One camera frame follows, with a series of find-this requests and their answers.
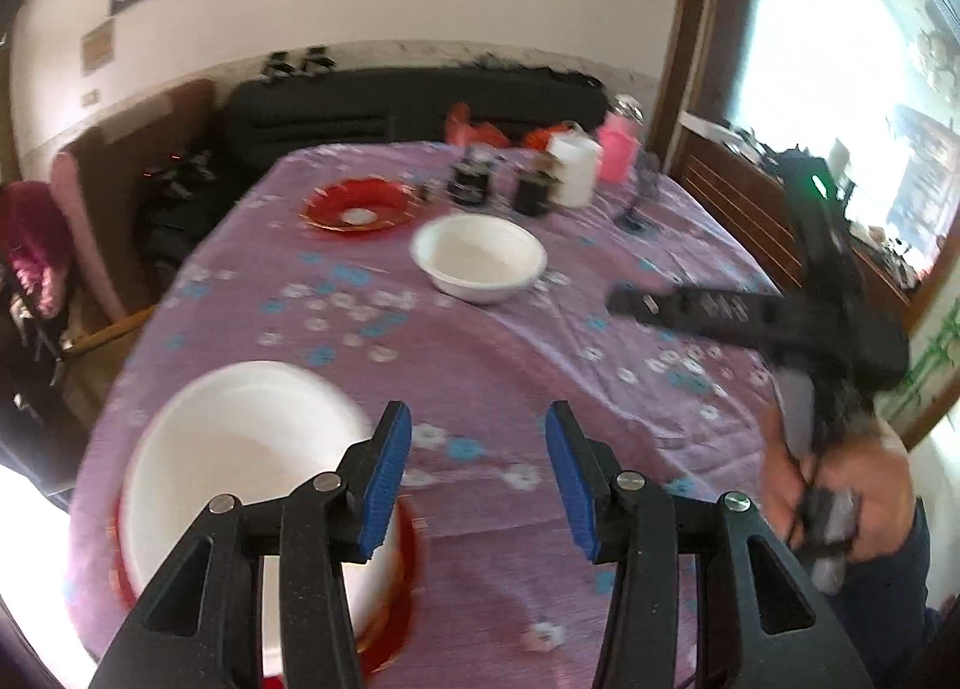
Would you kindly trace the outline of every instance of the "red bowl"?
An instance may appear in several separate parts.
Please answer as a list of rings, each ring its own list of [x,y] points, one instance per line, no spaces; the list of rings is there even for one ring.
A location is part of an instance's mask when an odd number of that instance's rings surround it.
[[[318,229],[361,233],[399,226],[416,217],[421,208],[413,190],[402,182],[365,177],[318,188],[301,215]]]

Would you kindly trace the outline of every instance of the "black sofa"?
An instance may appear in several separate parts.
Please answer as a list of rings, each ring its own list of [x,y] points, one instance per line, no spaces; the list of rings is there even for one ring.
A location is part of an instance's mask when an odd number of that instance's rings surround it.
[[[603,86],[582,74],[478,67],[368,68],[242,83],[218,115],[215,154],[252,181],[294,150],[334,142],[443,141],[450,107],[513,140],[575,120],[596,128]]]

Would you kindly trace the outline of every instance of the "white wall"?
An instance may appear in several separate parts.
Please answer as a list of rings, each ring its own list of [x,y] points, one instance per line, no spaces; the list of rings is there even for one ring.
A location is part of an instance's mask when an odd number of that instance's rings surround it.
[[[910,452],[910,475],[930,527],[931,607],[960,592],[960,435],[942,420]]]
[[[94,109],[210,65],[354,40],[471,40],[578,56],[659,77],[675,0],[142,0],[116,18],[116,60],[80,75],[80,38],[109,0],[27,0],[13,30],[20,155]]]

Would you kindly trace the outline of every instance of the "orange bag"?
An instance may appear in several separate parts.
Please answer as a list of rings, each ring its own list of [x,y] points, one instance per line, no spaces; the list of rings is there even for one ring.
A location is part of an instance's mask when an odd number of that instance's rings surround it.
[[[450,107],[446,115],[446,143],[457,147],[469,144],[488,144],[497,149],[510,147],[510,139],[493,123],[470,125],[470,107],[463,102]]]
[[[526,147],[528,150],[536,150],[538,153],[545,153],[546,146],[550,143],[550,137],[553,136],[553,134],[559,134],[560,131],[568,130],[568,125],[558,123],[549,128],[539,128],[536,129],[536,131],[530,131],[530,133],[523,138],[521,147]]]

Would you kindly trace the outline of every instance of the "pink cloth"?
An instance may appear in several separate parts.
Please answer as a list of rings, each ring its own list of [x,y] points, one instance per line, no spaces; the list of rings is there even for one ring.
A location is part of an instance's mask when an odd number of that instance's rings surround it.
[[[73,239],[46,182],[11,182],[0,189],[0,241],[40,312],[56,315],[73,262]]]
[[[535,154],[503,151],[486,211],[531,230],[550,268],[493,307],[433,289],[409,254],[424,219],[359,238],[318,235],[299,219],[316,187],[371,175],[445,179],[461,153],[418,143],[287,155],[184,265],[110,393],[70,505],[66,593],[91,652],[104,652],[127,613],[112,585],[110,529],[137,441],[171,396],[237,361],[305,367],[371,420],[390,399],[413,411],[401,492],[426,524],[424,586],[411,639],[377,689],[589,686],[614,571],[584,560],[570,537],[542,435],[551,401],[569,400],[589,436],[674,493],[757,494],[760,419],[774,404],[760,357],[604,307],[624,280],[654,291],[679,281],[772,290],[675,182],[664,178],[659,197],[641,204],[656,223],[642,236],[613,225],[632,197],[619,185],[589,208],[529,219],[507,199],[515,169]],[[431,214],[456,209],[440,198]],[[682,679],[696,651],[688,558],[679,573]]]

